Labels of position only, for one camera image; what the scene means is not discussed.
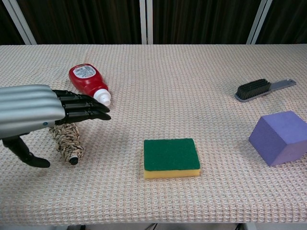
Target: robotic hand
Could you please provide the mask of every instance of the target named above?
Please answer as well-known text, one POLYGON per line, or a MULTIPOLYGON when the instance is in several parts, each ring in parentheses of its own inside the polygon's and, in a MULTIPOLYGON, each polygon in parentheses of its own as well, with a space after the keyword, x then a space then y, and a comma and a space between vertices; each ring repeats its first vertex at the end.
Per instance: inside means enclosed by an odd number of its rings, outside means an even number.
POLYGON ((0 88, 0 139, 24 163, 48 168, 49 161, 34 156, 20 136, 87 119, 110 120, 109 111, 92 97, 51 90, 47 85, 0 88))

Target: white bottle cap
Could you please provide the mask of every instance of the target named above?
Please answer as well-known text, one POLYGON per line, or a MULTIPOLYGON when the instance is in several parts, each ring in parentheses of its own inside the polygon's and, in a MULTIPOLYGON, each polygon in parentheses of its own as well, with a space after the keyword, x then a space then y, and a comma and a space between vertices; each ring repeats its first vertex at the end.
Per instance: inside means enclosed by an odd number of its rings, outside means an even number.
POLYGON ((109 106, 111 104, 111 94, 106 89, 97 90, 93 97, 105 106, 109 106))

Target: white textured tablecloth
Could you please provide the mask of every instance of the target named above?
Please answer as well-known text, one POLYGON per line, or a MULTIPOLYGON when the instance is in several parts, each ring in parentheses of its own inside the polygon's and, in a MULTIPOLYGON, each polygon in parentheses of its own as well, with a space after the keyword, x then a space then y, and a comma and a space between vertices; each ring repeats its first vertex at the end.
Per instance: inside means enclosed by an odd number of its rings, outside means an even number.
POLYGON ((307 156, 269 167, 248 141, 262 115, 293 110, 307 121, 307 45, 0 46, 0 85, 77 92, 68 71, 81 63, 109 85, 112 120, 77 124, 85 156, 76 166, 47 129, 23 139, 48 169, 1 144, 1 224, 307 220, 307 156), (297 85, 234 98, 260 78, 297 85), (201 176, 144 180, 142 143, 153 138, 193 138, 201 176))

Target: sponge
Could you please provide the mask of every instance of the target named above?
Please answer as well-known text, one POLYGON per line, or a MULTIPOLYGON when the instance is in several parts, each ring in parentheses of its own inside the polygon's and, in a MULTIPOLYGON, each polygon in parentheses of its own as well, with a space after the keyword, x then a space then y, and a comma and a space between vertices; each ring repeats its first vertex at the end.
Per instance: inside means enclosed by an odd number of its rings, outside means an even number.
POLYGON ((200 162, 193 139, 144 141, 144 178, 199 176, 200 162))

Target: red bottle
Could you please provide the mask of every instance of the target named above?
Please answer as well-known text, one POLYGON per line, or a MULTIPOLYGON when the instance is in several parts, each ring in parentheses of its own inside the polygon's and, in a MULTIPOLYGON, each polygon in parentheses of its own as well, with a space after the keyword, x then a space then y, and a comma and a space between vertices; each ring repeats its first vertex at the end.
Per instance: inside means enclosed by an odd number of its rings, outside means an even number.
POLYGON ((77 65, 69 70, 73 85, 83 94, 94 97, 105 106, 110 105, 111 95, 99 71, 91 64, 77 65))

